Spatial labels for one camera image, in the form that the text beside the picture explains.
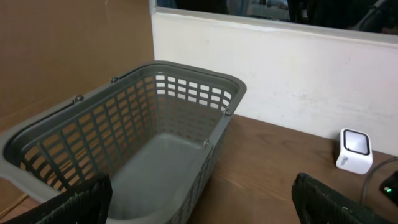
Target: white panel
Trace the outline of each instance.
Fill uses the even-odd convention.
[[[357,129],[398,155],[398,45],[158,12],[152,29],[156,60],[245,82],[236,114],[333,139]]]

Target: white device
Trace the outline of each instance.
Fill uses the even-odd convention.
[[[342,129],[333,155],[338,168],[356,174],[365,174],[373,163],[371,140],[365,133],[348,128]]]

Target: gray cable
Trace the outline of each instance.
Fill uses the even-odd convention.
[[[369,182],[372,179],[373,174],[380,169],[380,167],[390,163],[390,162],[394,162],[398,160],[398,157],[394,157],[391,159],[388,159],[386,161],[383,161],[381,163],[379,163],[379,165],[377,165],[375,168],[373,168],[370,173],[368,174],[368,176],[365,179],[365,182],[363,184],[363,188],[362,188],[362,196],[361,196],[361,205],[365,205],[365,199],[366,199],[366,192],[368,191],[368,187],[369,187]]]

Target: black cable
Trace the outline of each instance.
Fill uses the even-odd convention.
[[[363,184],[363,188],[362,188],[362,196],[361,196],[361,205],[365,205],[365,198],[366,198],[366,192],[368,191],[368,187],[369,187],[369,182],[372,179],[373,174],[380,169],[380,167],[390,163],[390,162],[394,162],[398,160],[398,157],[394,157],[391,159],[388,159],[386,161],[381,162],[379,165],[377,165],[376,167],[374,167],[370,173],[368,174],[368,176],[365,179],[365,182]]]

